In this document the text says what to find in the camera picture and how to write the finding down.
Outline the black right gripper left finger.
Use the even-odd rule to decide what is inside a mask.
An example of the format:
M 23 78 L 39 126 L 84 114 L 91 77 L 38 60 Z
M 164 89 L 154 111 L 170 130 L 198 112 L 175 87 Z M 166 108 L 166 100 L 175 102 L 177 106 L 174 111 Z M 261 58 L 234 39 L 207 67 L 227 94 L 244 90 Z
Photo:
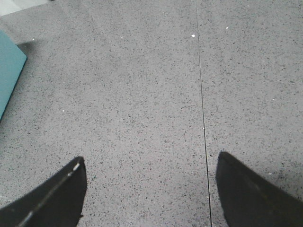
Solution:
M 87 191 L 83 157 L 76 157 L 43 184 L 0 210 L 2 227 L 75 227 Z

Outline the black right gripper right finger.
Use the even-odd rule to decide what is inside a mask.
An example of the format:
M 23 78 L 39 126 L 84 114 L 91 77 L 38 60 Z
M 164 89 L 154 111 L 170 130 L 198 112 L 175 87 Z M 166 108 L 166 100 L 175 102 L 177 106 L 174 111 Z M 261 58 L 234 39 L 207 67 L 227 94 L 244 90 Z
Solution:
M 216 183 L 230 227 L 301 227 L 303 203 L 271 184 L 228 152 L 221 152 Z

